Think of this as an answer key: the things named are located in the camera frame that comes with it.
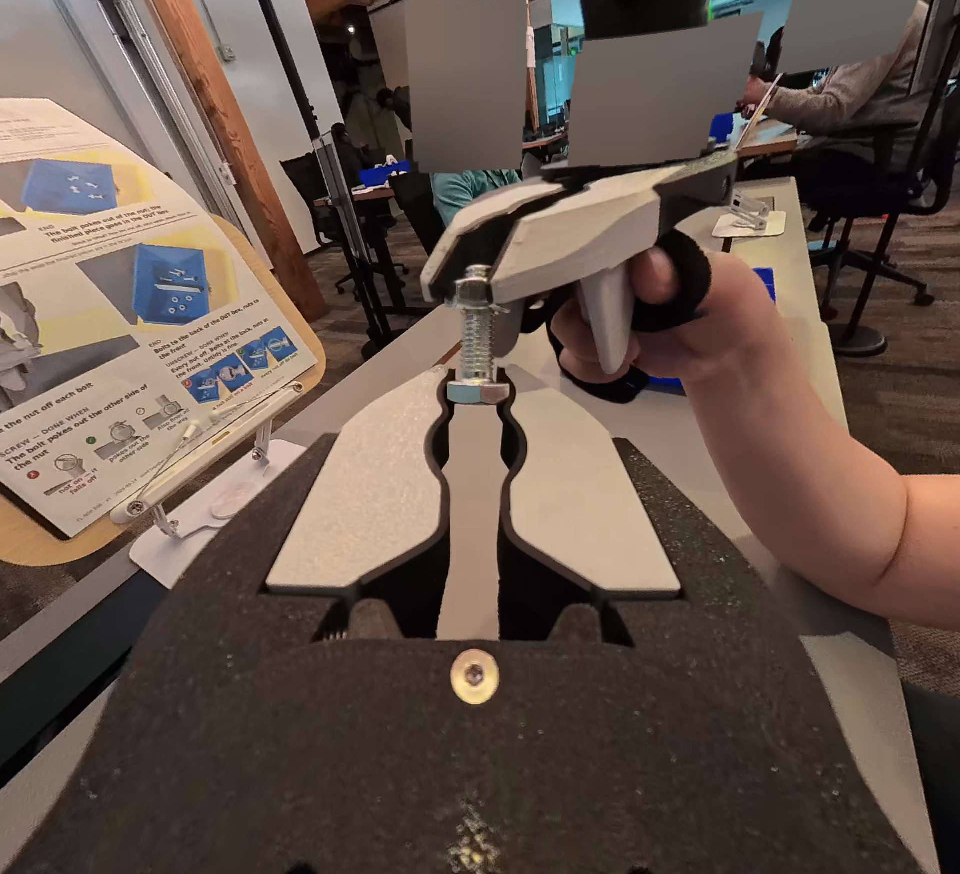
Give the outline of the wooden standing desk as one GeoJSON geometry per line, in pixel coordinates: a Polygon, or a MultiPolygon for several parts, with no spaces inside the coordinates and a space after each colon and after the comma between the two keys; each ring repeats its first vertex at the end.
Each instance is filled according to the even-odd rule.
{"type": "Polygon", "coordinates": [[[392,203],[394,197],[390,186],[372,190],[359,187],[350,193],[363,255],[353,267],[342,251],[349,276],[338,281],[335,288],[339,293],[351,288],[354,299],[359,301],[366,316],[367,340],[362,348],[364,361],[370,360],[403,332],[402,328],[391,326],[390,316],[414,316],[415,313],[403,295],[404,278],[410,270],[406,265],[394,261],[387,243],[391,223],[384,212],[369,211],[373,205],[380,207],[392,203]]]}

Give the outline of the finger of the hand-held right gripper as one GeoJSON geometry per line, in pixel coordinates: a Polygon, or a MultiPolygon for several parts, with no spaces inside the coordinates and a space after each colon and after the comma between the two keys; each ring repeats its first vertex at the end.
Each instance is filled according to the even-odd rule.
{"type": "Polygon", "coordinates": [[[514,226],[493,268],[491,298],[506,306],[570,284],[579,285],[584,319],[607,375],[627,360],[635,295],[628,265],[659,234],[655,186],[677,164],[606,177],[514,226]]]}
{"type": "Polygon", "coordinates": [[[464,278],[472,265],[490,268],[491,297],[534,297],[570,285],[572,280],[566,279],[549,285],[510,288],[507,275],[500,268],[521,220],[545,211],[573,193],[573,172],[549,171],[545,177],[501,187],[464,207],[446,228],[423,268],[423,296],[454,296],[455,283],[464,278]]]}

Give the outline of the wooden pillar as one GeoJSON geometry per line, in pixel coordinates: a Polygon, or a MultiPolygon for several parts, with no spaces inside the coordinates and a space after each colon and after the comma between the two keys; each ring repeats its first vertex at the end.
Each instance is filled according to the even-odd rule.
{"type": "Polygon", "coordinates": [[[223,149],[273,274],[308,323],[329,307],[193,0],[146,0],[223,149]]]}

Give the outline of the silver hex bolt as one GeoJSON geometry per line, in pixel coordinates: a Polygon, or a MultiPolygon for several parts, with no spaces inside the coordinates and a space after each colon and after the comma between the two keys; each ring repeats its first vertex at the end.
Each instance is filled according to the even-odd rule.
{"type": "MultiPolygon", "coordinates": [[[[488,265],[469,265],[462,278],[490,281],[488,265]]],[[[511,394],[508,380],[498,379],[494,354],[495,320],[492,309],[458,309],[461,316],[461,356],[455,376],[447,383],[446,398],[454,407],[492,406],[505,403],[511,394]]]]}

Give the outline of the silver hex nut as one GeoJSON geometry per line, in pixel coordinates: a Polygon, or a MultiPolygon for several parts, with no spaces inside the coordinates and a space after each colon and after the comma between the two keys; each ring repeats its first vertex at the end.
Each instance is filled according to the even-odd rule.
{"type": "Polygon", "coordinates": [[[481,277],[464,277],[456,280],[445,303],[451,308],[465,311],[492,310],[495,314],[509,312],[507,306],[494,301],[490,282],[481,277]]]}

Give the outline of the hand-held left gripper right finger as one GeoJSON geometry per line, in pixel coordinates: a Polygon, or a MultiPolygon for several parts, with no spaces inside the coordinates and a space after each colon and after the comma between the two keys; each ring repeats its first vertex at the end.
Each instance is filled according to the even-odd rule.
{"type": "Polygon", "coordinates": [[[498,412],[503,531],[548,577],[596,599],[676,599],[681,583],[606,427],[509,364],[498,412]]]}

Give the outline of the person's right hand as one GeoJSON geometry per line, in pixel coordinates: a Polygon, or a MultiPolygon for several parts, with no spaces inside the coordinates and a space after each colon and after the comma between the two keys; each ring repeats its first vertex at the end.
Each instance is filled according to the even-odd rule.
{"type": "Polygon", "coordinates": [[[730,254],[707,252],[705,257],[710,286],[694,319],[658,332],[633,331],[625,359],[610,374],[601,367],[579,301],[565,301],[549,325],[559,344],[559,366],[589,384],[611,383],[635,368],[679,380],[694,402],[719,405],[744,398],[767,371],[788,360],[790,339],[753,269],[730,254]]]}

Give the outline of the black office chair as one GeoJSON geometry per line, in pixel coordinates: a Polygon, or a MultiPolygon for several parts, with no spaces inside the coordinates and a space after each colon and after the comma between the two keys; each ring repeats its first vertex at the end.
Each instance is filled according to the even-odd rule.
{"type": "Polygon", "coordinates": [[[410,222],[424,252],[430,256],[446,225],[435,206],[429,174],[394,173],[388,181],[398,207],[410,222]]]}
{"type": "Polygon", "coordinates": [[[328,187],[315,153],[282,160],[280,166],[306,203],[321,247],[341,242],[342,225],[328,203],[328,187]]]}
{"type": "Polygon", "coordinates": [[[933,217],[950,201],[959,146],[958,58],[959,0],[931,0],[909,85],[912,93],[929,92],[922,119],[841,132],[843,140],[873,141],[871,179],[823,187],[810,201],[814,227],[826,231],[813,263],[829,271],[822,319],[835,315],[832,297],[842,270],[865,276],[848,322],[827,327],[836,355],[866,359],[887,350],[885,335],[861,322],[877,280],[913,289],[918,307],[935,301],[924,282],[894,266],[889,246],[901,217],[933,217]]]}

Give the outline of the blue plastic bin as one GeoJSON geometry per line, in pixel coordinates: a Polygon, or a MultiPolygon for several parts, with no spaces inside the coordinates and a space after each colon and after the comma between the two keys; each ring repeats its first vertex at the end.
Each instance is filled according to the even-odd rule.
{"type": "Polygon", "coordinates": [[[634,364],[655,387],[693,388],[775,340],[780,316],[760,272],[728,254],[709,256],[710,285],[691,319],[639,335],[634,364]]]}

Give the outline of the glass desk divider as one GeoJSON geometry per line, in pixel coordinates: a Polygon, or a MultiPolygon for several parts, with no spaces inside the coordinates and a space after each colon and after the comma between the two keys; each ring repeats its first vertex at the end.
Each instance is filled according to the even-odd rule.
{"type": "Polygon", "coordinates": [[[349,258],[347,263],[355,268],[362,260],[362,243],[333,131],[320,133],[313,140],[313,149],[319,177],[313,200],[320,229],[326,238],[341,246],[344,256],[349,258]]]}

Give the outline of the white sheet clip bar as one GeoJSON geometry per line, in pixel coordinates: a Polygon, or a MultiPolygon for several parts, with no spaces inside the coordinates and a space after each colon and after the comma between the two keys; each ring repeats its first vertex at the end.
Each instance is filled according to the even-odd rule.
{"type": "Polygon", "coordinates": [[[294,380],[265,395],[233,400],[188,422],[140,489],[113,508],[110,520],[126,526],[161,508],[170,496],[250,438],[252,460],[269,464],[275,418],[305,393],[306,383],[294,380]]]}

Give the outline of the printed instruction sheet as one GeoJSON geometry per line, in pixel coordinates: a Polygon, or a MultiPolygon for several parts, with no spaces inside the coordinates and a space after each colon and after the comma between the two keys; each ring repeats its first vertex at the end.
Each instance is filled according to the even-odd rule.
{"type": "Polygon", "coordinates": [[[1,112],[2,497],[67,540],[318,360],[172,179],[52,100],[1,112]]]}

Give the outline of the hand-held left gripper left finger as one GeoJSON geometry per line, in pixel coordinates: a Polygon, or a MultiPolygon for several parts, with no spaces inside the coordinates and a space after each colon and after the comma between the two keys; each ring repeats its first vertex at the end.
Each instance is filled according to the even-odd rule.
{"type": "Polygon", "coordinates": [[[433,447],[449,424],[434,366],[342,428],[266,578],[273,593],[357,593],[443,541],[450,490],[433,447]]]}

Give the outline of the instruction sheet on wooden board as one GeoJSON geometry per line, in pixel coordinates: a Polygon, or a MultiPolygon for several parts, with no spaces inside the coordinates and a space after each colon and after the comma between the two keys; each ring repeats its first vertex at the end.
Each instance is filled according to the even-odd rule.
{"type": "MultiPolygon", "coordinates": [[[[299,338],[299,344],[309,350],[315,358],[316,363],[304,369],[294,379],[294,381],[302,381],[306,384],[306,391],[299,398],[302,399],[308,392],[317,388],[326,372],[327,357],[321,341],[318,340],[310,323],[298,311],[296,305],[283,290],[274,274],[258,256],[255,248],[247,241],[244,233],[218,215],[211,214],[210,219],[222,230],[224,237],[233,245],[244,264],[260,282],[264,291],[273,299],[274,303],[282,312],[282,315],[291,325],[294,334],[299,338]]],[[[254,443],[254,439],[249,438],[234,449],[245,447],[248,443],[254,443]]],[[[195,484],[200,476],[209,473],[223,458],[214,463],[208,470],[201,472],[195,479],[183,487],[195,484]]],[[[160,509],[161,508],[155,509],[126,525],[113,523],[111,521],[111,513],[107,513],[77,536],[67,540],[59,540],[48,531],[46,527],[33,520],[8,498],[2,497],[2,561],[30,568],[46,567],[76,561],[96,554],[117,538],[132,532],[136,527],[141,526],[142,523],[146,523],[151,516],[158,515],[160,509]]]]}

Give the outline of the person's right forearm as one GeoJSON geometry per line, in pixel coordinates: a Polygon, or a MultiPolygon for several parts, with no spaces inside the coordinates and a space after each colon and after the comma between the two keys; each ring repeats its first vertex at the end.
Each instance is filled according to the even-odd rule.
{"type": "Polygon", "coordinates": [[[683,342],[675,370],[704,444],[774,559],[845,604],[958,632],[958,475],[900,474],[850,436],[781,329],[683,342]]]}

